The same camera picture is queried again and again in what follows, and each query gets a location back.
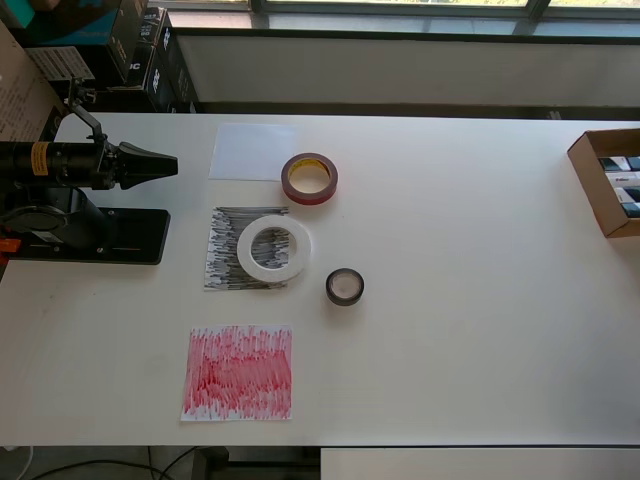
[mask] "cardboard box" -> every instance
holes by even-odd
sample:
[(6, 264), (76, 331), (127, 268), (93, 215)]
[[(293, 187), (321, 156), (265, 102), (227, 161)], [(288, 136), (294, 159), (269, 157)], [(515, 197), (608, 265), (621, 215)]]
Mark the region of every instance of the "cardboard box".
[(0, 58), (0, 141), (53, 140), (62, 103), (2, 23)]
[(190, 104), (198, 102), (198, 94), (193, 86), (178, 38), (173, 35), (169, 14), (164, 8), (147, 8), (138, 42), (156, 47), (178, 101), (185, 104), (181, 110), (189, 112)]
[(97, 92), (96, 103), (86, 107), (94, 112), (166, 113), (175, 101), (156, 48), (138, 44), (125, 85)]
[(71, 77), (86, 86), (122, 85), (138, 40), (147, 0), (61, 0), (36, 12), (14, 35), (51, 82)]
[(596, 220), (608, 238), (640, 235), (640, 218), (627, 217), (598, 158), (638, 153), (640, 129), (588, 131), (568, 151)]

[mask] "wall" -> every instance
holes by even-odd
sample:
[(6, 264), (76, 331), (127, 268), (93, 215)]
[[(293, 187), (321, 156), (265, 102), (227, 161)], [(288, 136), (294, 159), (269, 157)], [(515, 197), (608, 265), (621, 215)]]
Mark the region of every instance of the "wall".
[(640, 47), (180, 38), (202, 101), (640, 106)]

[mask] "red marker scribbles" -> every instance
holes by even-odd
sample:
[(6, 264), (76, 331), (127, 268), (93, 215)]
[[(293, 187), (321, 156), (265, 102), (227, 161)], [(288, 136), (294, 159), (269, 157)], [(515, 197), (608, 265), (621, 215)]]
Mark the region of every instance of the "red marker scribbles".
[(182, 420), (291, 418), (291, 328), (191, 331)]

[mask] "open cardboard box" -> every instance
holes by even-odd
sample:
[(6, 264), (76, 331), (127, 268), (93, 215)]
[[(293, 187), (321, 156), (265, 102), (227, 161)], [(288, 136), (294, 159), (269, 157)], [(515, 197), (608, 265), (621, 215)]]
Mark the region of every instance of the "open cardboard box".
[(585, 132), (568, 154), (605, 237), (640, 235), (640, 218), (627, 217), (598, 161), (599, 157), (640, 155), (640, 129)]

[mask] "masking tape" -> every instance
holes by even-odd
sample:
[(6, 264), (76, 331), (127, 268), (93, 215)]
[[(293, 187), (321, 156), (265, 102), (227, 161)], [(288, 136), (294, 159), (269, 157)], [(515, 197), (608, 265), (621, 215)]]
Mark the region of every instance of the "masking tape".
[[(300, 167), (313, 166), (321, 168), (329, 175), (329, 184), (319, 192), (301, 192), (291, 184), (291, 175)], [(338, 187), (338, 170), (331, 160), (317, 153), (301, 153), (289, 160), (282, 168), (282, 190), (287, 197), (301, 205), (319, 205), (326, 202)]]
[[(251, 246), (256, 236), (271, 228), (281, 228), (295, 239), (296, 253), (289, 257), (289, 263), (282, 268), (266, 268), (259, 265), (251, 254)], [(247, 225), (238, 239), (238, 261), (256, 280), (267, 283), (285, 282), (298, 275), (311, 258), (311, 239), (309, 234), (295, 220), (282, 215), (269, 215)]]

